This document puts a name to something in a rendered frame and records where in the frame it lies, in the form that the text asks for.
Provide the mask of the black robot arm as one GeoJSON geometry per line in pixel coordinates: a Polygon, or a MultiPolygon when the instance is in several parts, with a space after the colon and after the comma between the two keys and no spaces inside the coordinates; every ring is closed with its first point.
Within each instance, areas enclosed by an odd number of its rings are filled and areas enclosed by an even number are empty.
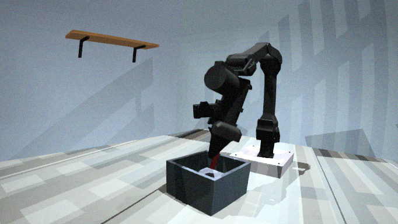
{"type": "MultiPolygon", "coordinates": [[[[275,116],[277,75],[281,70],[282,55],[270,43],[260,42],[243,53],[229,55],[225,62],[215,64],[204,76],[204,83],[209,89],[224,97],[244,103],[248,90],[252,90],[250,80],[239,76],[252,76],[257,70],[256,64],[264,72],[263,114],[257,120],[256,140],[261,140],[257,157],[273,158],[274,144],[280,142],[280,131],[275,116]]],[[[193,105],[194,118],[213,117],[219,121],[221,114],[220,100],[215,103],[202,101],[193,105]]]]}

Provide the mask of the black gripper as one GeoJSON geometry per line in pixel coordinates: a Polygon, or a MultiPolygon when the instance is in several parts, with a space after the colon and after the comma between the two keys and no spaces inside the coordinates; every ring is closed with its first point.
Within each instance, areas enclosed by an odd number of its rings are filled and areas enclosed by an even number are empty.
{"type": "Polygon", "coordinates": [[[213,120],[213,117],[210,117],[207,122],[209,125],[212,125],[212,127],[208,127],[211,133],[208,152],[209,159],[213,159],[231,142],[239,142],[242,137],[242,133],[236,123],[240,112],[243,112],[243,104],[224,96],[222,96],[220,104],[221,114],[219,121],[213,120]]]}

